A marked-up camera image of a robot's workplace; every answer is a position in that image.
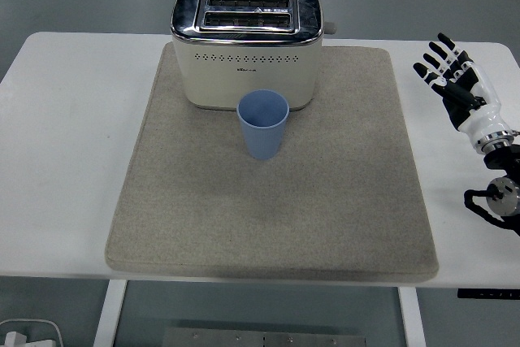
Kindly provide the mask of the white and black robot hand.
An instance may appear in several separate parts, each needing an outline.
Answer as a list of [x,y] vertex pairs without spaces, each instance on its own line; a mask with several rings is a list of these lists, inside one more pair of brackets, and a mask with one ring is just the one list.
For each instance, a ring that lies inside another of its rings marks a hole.
[[516,132],[501,118],[501,100],[484,69],[443,33],[414,70],[442,98],[454,128],[479,154],[513,144]]

